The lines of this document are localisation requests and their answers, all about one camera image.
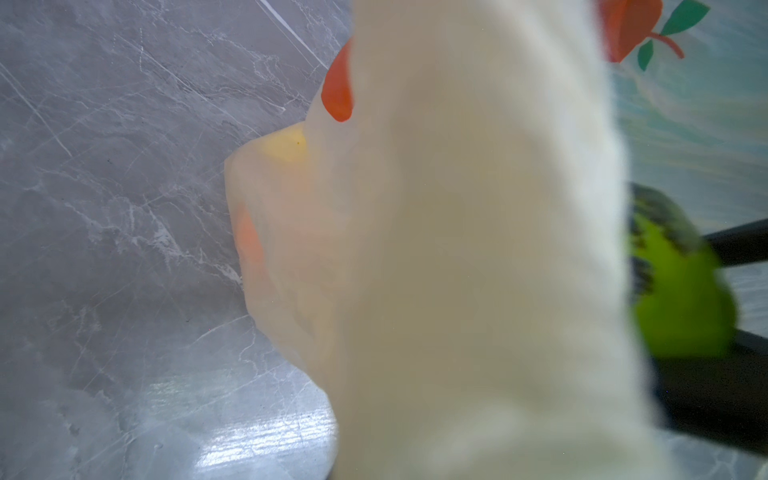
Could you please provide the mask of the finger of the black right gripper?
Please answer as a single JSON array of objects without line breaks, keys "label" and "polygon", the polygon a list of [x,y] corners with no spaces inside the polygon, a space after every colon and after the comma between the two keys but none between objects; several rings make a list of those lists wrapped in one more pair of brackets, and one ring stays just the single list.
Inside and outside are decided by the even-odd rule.
[{"label": "finger of the black right gripper", "polygon": [[664,426],[677,433],[767,454],[767,339],[739,330],[719,358],[652,361]]},{"label": "finger of the black right gripper", "polygon": [[706,234],[724,267],[750,265],[767,261],[768,220],[761,219],[736,227]]}]

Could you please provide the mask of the bumpy light green fruit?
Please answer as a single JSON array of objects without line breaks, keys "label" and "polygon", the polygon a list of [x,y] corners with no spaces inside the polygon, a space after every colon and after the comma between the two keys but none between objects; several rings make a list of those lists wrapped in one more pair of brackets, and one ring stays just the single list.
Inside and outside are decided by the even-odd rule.
[{"label": "bumpy light green fruit", "polygon": [[648,352],[657,359],[726,356],[738,315],[722,262],[668,195],[629,187],[630,305]]}]

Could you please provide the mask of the yellow printed plastic bag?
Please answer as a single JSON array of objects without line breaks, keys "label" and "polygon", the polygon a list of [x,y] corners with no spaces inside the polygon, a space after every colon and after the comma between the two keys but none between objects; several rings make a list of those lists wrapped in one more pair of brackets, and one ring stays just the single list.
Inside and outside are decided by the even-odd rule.
[{"label": "yellow printed plastic bag", "polygon": [[246,307],[334,479],[682,479],[630,305],[632,162],[767,155],[763,1],[354,1],[228,157]]}]

